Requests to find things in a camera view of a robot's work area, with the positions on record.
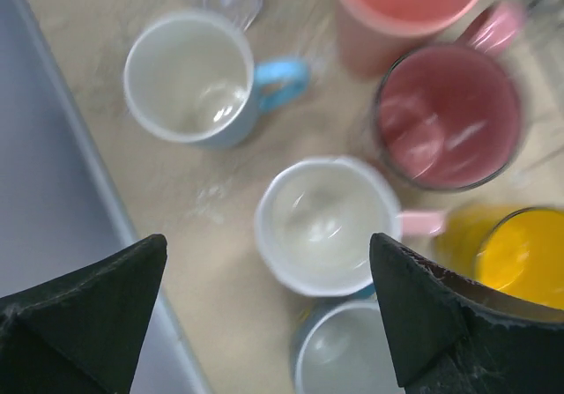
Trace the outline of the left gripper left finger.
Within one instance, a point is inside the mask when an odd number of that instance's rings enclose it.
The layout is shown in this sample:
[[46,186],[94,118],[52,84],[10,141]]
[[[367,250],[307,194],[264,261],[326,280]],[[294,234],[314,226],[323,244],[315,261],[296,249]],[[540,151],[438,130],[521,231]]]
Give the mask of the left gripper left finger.
[[1,300],[3,393],[127,393],[167,262],[153,234]]

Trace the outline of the pink floral mug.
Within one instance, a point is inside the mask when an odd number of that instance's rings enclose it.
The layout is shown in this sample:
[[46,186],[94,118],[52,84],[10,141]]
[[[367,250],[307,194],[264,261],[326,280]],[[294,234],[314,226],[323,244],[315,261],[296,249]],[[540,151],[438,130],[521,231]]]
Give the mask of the pink floral mug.
[[379,162],[421,190],[472,190],[500,175],[518,154],[527,115],[497,57],[524,21],[521,7],[496,2],[457,40],[398,58],[371,110]]

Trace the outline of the pale pink faceted mug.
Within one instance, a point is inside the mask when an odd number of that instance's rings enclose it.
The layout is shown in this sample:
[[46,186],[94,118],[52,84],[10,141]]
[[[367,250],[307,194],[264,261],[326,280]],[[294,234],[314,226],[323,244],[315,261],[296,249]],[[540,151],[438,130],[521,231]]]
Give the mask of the pale pink faceted mug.
[[371,285],[370,238],[443,232],[441,210],[404,209],[387,180],[351,156],[317,156],[280,172],[259,201],[256,247],[276,280],[308,297]]

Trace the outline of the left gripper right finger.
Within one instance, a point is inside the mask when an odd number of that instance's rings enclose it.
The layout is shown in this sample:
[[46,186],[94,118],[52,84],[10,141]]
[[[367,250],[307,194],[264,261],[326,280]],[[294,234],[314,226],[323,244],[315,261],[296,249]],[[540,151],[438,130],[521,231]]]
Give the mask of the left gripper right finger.
[[561,393],[563,313],[493,290],[373,234],[370,265],[408,393]]

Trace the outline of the dark blue textured mug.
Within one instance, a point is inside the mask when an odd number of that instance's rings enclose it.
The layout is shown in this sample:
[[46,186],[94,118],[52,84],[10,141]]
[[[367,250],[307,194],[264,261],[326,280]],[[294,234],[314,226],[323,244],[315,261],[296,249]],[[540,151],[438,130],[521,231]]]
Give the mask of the dark blue textured mug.
[[376,299],[326,301],[302,312],[290,346],[296,393],[403,393]]

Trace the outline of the salmon pink tumbler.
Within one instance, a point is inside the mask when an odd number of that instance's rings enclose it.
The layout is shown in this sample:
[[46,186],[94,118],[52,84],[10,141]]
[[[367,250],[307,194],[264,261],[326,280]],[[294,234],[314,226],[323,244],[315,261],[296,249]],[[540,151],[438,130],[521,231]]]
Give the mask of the salmon pink tumbler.
[[401,55],[457,22],[478,0],[335,0],[338,57],[358,78],[383,74]]

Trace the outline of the light blue mug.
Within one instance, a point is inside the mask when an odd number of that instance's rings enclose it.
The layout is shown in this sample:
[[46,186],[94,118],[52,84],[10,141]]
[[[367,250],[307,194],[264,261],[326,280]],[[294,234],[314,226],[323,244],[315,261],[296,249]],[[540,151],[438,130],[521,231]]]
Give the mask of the light blue mug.
[[125,103],[156,138],[229,148],[261,116],[307,90],[310,71],[298,58],[255,63],[242,30],[202,10],[167,14],[133,43],[124,65]]

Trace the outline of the yellow mug black handle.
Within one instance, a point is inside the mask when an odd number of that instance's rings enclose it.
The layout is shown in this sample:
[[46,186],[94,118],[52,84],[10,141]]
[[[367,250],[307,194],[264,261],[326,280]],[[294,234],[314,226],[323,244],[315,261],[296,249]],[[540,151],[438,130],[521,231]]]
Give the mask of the yellow mug black handle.
[[563,308],[563,208],[469,204],[434,238],[436,261],[484,286]]

